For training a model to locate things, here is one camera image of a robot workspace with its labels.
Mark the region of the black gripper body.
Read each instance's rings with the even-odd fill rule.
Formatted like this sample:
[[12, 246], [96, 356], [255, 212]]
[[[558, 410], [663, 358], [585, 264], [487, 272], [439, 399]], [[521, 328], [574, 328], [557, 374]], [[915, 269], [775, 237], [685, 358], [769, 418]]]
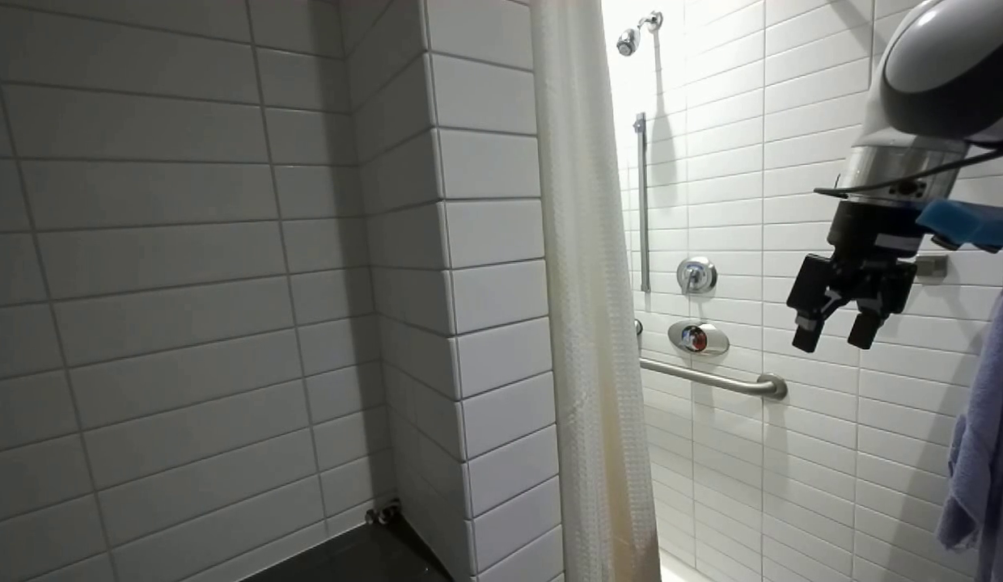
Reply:
[[829, 228], [830, 251], [802, 260], [785, 305], [805, 315], [829, 315], [842, 305], [899, 314], [923, 237], [911, 207], [842, 201]]

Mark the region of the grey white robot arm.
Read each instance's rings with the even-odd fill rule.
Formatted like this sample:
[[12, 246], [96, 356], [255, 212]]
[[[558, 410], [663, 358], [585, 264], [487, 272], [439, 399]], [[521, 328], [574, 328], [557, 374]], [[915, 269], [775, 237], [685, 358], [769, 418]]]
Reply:
[[866, 348], [909, 300], [918, 246], [1003, 249], [1003, 207], [950, 198], [958, 172], [1003, 159], [1003, 0], [923, 0], [877, 60], [842, 177], [829, 255], [805, 255], [785, 305], [794, 347], [853, 305], [846, 341]]

